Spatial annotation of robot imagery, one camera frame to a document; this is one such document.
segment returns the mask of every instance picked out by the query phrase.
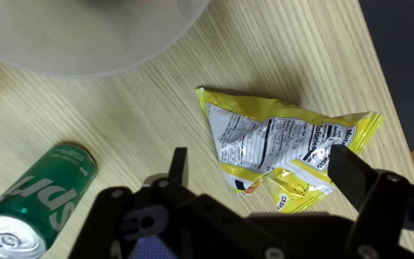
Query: can lid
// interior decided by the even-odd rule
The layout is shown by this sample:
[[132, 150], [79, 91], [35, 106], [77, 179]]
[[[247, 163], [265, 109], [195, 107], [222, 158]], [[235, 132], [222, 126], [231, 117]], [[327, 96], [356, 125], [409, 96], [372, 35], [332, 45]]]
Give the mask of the can lid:
[[30, 224], [0, 215], [0, 259], [38, 259], [44, 251], [44, 240]]

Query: wooden table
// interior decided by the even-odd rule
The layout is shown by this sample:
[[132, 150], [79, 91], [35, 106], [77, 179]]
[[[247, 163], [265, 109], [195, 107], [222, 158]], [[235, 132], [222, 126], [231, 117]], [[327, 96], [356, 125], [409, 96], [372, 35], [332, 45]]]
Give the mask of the wooden table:
[[[234, 211], [275, 211], [265, 191], [232, 195], [219, 173], [194, 87], [278, 97], [326, 114], [378, 110], [385, 123], [362, 156], [405, 175], [414, 165], [363, 22], [350, 0], [212, 0], [166, 51], [125, 73], [73, 79], [0, 63], [0, 194], [47, 148], [74, 139], [99, 175], [44, 257], [66, 257], [99, 189], [137, 189], [188, 146], [189, 184]], [[313, 209], [355, 217], [334, 192]], [[414, 234], [402, 241], [414, 250]]]

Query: white bowl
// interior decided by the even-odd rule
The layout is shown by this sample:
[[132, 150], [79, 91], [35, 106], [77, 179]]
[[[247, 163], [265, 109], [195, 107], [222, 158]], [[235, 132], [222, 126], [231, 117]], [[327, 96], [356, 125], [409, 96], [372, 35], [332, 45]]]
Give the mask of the white bowl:
[[54, 74], [135, 67], [171, 45], [208, 0], [0, 0], [0, 58]]

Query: crumpled snack wrapper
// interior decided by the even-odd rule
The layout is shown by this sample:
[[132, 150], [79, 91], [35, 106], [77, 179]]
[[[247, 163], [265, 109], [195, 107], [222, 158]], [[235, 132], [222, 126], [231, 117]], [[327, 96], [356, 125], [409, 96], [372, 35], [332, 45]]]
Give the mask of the crumpled snack wrapper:
[[284, 212], [304, 209], [332, 192], [330, 146], [342, 143], [357, 153], [382, 120], [375, 112], [330, 117], [277, 99], [205, 87], [195, 93], [227, 184], [241, 194], [263, 182]]

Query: chip bag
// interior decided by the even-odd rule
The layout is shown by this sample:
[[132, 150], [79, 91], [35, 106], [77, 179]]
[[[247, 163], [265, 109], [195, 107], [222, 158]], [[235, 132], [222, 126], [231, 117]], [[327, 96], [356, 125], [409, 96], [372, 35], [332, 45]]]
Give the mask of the chip bag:
[[278, 211], [313, 205], [332, 191], [333, 143], [359, 152], [382, 120], [375, 112], [329, 117], [277, 99], [196, 87], [209, 120], [219, 165], [235, 192], [264, 182]]

